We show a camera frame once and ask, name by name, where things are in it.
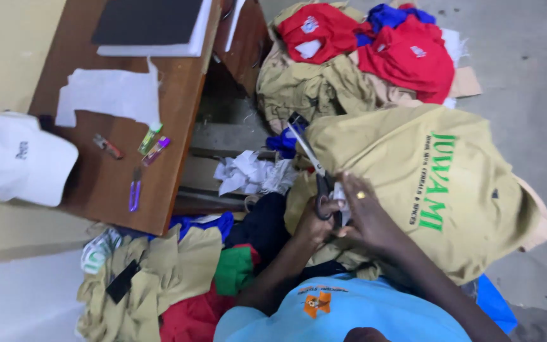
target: scissor blade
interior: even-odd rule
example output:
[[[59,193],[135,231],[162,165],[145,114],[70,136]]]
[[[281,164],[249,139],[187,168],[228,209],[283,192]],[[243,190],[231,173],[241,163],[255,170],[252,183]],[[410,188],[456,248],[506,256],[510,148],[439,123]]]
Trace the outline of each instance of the scissor blade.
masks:
[[[315,171],[320,176],[326,176],[326,170],[322,167],[322,165],[320,165],[320,161],[318,160],[318,158],[315,158],[314,150],[311,148],[311,145],[309,145],[309,143],[305,139],[303,139],[303,136],[299,135],[297,130],[291,124],[288,125],[288,128],[295,135],[295,137],[297,137],[297,141],[299,142],[301,147],[303,147],[303,150],[308,155],[309,160],[314,165]]]

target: embroidered logo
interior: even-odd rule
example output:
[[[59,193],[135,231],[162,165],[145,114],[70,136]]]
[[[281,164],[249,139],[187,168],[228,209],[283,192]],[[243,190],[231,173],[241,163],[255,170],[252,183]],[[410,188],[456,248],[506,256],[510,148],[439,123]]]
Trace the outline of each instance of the embroidered logo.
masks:
[[[310,34],[315,31],[315,29],[318,28],[318,21],[313,16],[308,16],[308,19],[303,23],[303,26],[301,27],[301,30],[303,30],[304,33]]]
[[[411,50],[413,50],[417,58],[425,57],[426,55],[426,52],[417,46],[411,46]]]
[[[320,291],[319,297],[308,294],[305,299],[303,311],[305,311],[311,318],[316,318],[318,310],[322,310],[327,314],[330,313],[330,293]]]
[[[28,153],[28,141],[21,141],[20,146],[18,146],[18,154],[16,155],[16,159],[27,159],[27,153]]]

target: light blue t-shirt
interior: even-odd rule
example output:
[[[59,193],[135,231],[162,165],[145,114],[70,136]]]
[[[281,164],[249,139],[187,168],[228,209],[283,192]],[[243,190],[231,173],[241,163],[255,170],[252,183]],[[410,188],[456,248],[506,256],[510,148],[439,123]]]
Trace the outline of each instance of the light blue t-shirt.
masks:
[[[301,283],[271,317],[255,308],[232,308],[217,325],[214,340],[343,341],[355,327],[373,327],[393,342],[470,341],[451,315],[428,301],[384,280],[339,276]]]

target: wooden desk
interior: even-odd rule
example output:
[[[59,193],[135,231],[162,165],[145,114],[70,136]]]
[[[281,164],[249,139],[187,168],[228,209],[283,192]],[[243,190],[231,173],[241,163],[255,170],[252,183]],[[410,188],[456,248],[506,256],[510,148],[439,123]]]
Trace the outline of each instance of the wooden desk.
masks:
[[[106,0],[67,0],[29,113],[55,116],[59,90],[67,85],[67,76],[76,68],[147,72],[146,58],[101,57],[96,54],[97,46],[91,43],[91,36],[105,3]],[[256,0],[247,0],[231,51],[221,50],[229,24],[221,25],[222,30],[227,30],[225,32],[218,31],[218,28],[222,7],[227,7],[228,3],[227,0],[213,0],[200,58],[152,59],[162,80],[159,89],[161,135],[169,137],[171,144],[151,166],[142,168],[138,211],[128,211],[129,188],[134,167],[141,165],[142,155],[137,149],[148,127],[130,119],[87,111],[76,111],[75,128],[53,129],[53,133],[71,141],[80,152],[65,187],[60,209],[151,234],[166,233],[213,47],[217,46],[215,51],[221,60],[213,64],[225,66],[237,82],[236,88],[252,95],[258,66],[248,64],[257,58],[257,61],[262,61],[264,57],[262,44],[254,42],[270,44],[260,5]],[[92,141],[96,133],[117,145],[126,154],[125,158],[117,161],[99,150]]]

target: beige wall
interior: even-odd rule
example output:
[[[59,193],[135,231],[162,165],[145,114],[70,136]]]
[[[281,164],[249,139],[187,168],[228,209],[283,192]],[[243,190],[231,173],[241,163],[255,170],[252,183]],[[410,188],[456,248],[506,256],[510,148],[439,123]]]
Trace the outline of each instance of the beige wall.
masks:
[[[28,110],[64,4],[0,0],[0,111]],[[46,208],[0,204],[0,260],[78,248],[90,224]]]

